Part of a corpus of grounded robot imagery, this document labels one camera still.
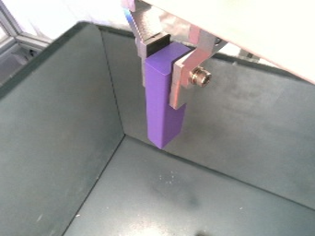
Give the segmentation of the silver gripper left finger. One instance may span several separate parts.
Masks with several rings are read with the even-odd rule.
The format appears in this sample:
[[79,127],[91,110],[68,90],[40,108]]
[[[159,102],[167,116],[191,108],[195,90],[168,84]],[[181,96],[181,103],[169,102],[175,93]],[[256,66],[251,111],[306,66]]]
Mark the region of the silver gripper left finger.
[[141,76],[145,75],[145,60],[169,44],[157,10],[141,0],[120,0],[132,33],[137,56],[141,59]]

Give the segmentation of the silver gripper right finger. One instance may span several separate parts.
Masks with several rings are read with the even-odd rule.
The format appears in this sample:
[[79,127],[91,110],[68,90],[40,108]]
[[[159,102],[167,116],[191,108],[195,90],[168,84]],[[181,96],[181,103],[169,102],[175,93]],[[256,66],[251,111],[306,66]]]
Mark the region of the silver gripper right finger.
[[211,80],[211,73],[202,67],[204,61],[227,45],[227,42],[200,27],[190,27],[188,41],[196,48],[172,65],[169,106],[177,110],[187,102],[187,89],[192,86],[204,88]]

